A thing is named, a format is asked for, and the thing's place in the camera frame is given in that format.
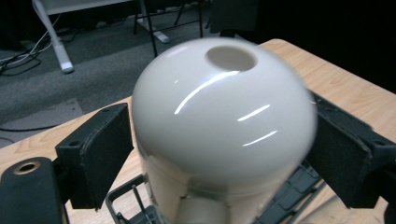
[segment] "wooden table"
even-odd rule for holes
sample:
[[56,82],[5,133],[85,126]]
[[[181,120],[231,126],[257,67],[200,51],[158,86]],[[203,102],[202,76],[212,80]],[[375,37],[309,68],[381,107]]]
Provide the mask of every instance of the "wooden table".
[[[269,49],[286,60],[298,71],[310,90],[367,122],[375,132],[396,142],[395,94],[286,41],[273,39],[261,44],[260,47]],[[132,98],[128,97],[117,103],[131,103],[131,100]],[[43,156],[55,159],[54,147],[93,113],[1,148],[0,174],[14,163],[28,158]],[[139,174],[140,161],[137,150],[134,150],[122,167],[112,189]],[[147,195],[143,195],[143,200],[145,203],[149,202]],[[125,195],[114,204],[116,209],[127,217],[138,210],[132,194]],[[297,223],[383,223],[383,213],[387,204],[380,199],[375,209],[346,209],[334,192],[326,187],[299,216]],[[66,208],[71,223],[113,223],[105,204],[98,212],[73,210],[69,203]]]

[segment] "white ceramic globe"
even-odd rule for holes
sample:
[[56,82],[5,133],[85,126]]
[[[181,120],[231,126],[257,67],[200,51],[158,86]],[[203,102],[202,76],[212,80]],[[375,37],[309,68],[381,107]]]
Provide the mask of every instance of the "white ceramic globe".
[[313,143],[311,102],[288,64],[247,41],[175,46],[134,87],[134,131],[148,178],[156,169],[186,189],[218,195],[278,188]]

